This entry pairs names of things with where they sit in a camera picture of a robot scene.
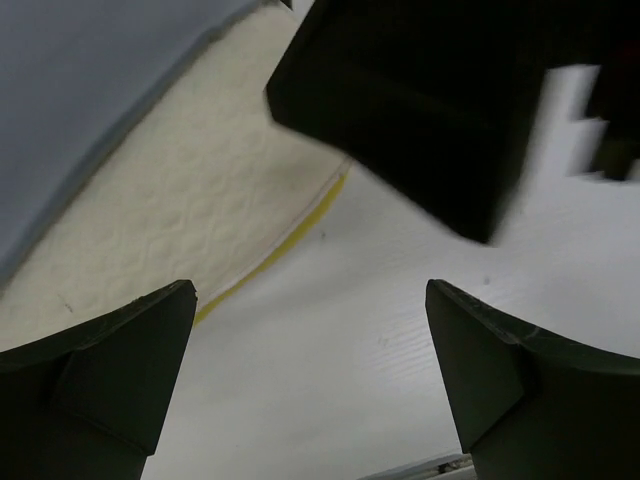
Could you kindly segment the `grey fabric pillowcase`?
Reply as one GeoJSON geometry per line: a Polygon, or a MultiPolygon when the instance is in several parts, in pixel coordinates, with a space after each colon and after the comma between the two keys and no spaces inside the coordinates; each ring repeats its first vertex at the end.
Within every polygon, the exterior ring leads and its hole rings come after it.
{"type": "Polygon", "coordinates": [[[102,157],[250,1],[1,5],[1,277],[102,157]]]}

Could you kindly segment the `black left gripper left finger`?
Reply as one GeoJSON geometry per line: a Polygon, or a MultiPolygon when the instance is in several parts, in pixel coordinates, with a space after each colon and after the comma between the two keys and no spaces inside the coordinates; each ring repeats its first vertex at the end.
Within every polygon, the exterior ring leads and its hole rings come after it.
{"type": "Polygon", "coordinates": [[[4,479],[138,479],[155,454],[193,327],[179,280],[1,354],[4,479]]]}

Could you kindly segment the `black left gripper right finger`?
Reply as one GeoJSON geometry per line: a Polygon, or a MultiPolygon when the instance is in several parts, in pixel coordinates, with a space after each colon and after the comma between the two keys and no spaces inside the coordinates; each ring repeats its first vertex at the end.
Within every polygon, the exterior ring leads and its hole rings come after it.
{"type": "Polygon", "coordinates": [[[458,439],[480,479],[636,479],[639,361],[433,279],[426,314],[458,439]]]}

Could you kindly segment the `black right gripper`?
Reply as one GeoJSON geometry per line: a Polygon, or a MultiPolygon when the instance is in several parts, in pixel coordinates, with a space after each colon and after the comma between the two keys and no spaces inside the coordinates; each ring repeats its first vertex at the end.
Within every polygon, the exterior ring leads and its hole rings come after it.
{"type": "Polygon", "coordinates": [[[459,236],[488,243],[522,177],[546,73],[599,71],[606,128],[585,171],[639,158],[635,1],[317,1],[266,86],[272,118],[364,165],[459,236]]]}

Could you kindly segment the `cream quilted pillow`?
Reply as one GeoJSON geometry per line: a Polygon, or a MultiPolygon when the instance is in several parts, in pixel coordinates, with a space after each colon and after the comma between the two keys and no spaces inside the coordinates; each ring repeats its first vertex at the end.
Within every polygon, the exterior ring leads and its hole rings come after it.
{"type": "Polygon", "coordinates": [[[297,28],[266,4],[199,56],[3,288],[3,349],[179,279],[204,316],[326,212],[348,161],[278,127],[263,94],[297,28]]]}

